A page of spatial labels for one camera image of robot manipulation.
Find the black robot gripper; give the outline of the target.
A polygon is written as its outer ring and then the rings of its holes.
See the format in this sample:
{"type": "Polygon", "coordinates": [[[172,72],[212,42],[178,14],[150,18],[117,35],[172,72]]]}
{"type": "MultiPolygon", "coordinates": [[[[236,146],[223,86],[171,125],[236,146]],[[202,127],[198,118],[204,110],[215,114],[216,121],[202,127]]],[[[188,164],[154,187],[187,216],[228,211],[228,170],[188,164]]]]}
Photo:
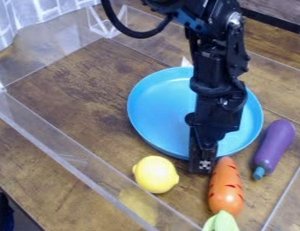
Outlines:
{"type": "Polygon", "coordinates": [[[208,175],[212,171],[218,141],[224,134],[239,129],[247,92],[242,81],[211,88],[200,81],[190,80],[196,94],[194,111],[184,117],[190,128],[188,172],[208,175]]]}

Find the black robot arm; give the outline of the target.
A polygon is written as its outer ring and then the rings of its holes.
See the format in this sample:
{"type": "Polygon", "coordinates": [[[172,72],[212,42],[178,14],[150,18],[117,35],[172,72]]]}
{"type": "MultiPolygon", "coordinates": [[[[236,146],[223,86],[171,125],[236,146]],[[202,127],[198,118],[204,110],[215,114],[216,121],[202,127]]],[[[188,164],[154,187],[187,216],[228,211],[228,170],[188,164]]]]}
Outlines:
{"type": "Polygon", "coordinates": [[[150,9],[184,27],[190,44],[195,93],[190,126],[188,172],[208,174],[218,157],[218,141],[239,129],[247,99],[238,77],[247,71],[243,15],[236,0],[142,0],[150,9]]]}

